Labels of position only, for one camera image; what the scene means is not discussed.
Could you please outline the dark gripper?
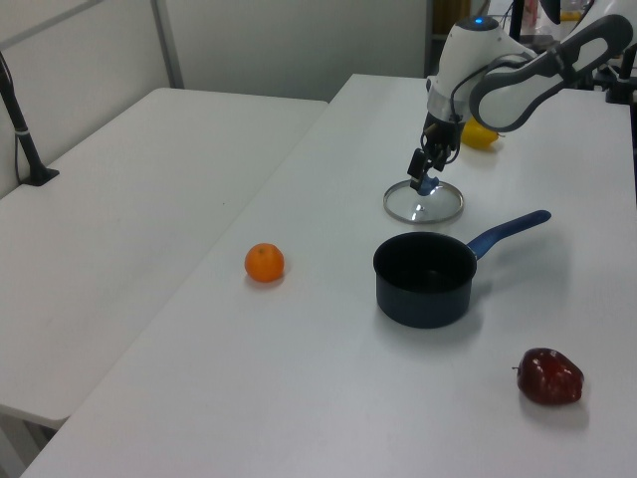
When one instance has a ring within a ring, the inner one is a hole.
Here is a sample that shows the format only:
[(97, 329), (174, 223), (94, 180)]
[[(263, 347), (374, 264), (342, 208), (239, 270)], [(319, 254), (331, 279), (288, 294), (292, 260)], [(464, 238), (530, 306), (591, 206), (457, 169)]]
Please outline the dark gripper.
[(461, 124), (456, 119), (445, 121), (428, 113), (423, 125), (423, 134), (422, 148), (424, 150), (422, 148), (414, 150), (407, 169), (412, 189), (420, 189), (426, 181), (429, 170), (429, 157), (426, 151), (431, 151), (432, 167), (438, 171), (443, 171), (447, 164), (456, 159)]

